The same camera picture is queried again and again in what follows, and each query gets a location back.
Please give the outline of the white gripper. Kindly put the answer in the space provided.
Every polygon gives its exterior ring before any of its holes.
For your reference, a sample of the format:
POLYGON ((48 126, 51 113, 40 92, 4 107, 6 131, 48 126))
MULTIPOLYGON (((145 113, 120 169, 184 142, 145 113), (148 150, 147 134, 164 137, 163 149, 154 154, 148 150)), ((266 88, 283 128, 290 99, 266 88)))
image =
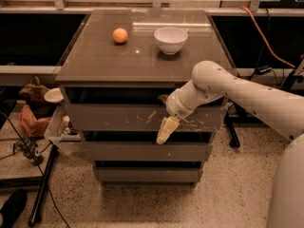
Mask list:
POLYGON ((157 136, 157 144, 164 144, 170 135, 179 127, 180 120, 191 115, 194 110, 187 108, 180 100, 179 92, 175 90, 169 96, 162 94, 158 97, 164 104, 170 117, 164 117, 161 121, 161 127, 157 136))

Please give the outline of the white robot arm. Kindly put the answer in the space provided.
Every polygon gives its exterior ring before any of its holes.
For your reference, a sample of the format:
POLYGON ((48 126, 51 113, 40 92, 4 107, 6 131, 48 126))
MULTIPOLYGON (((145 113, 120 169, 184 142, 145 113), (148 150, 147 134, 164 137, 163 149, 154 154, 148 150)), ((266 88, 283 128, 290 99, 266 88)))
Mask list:
POLYGON ((194 110, 227 97, 290 141, 275 172, 266 228, 304 228, 304 97, 240 79, 212 61, 197 63, 191 80, 166 101, 157 143, 165 143, 194 110))

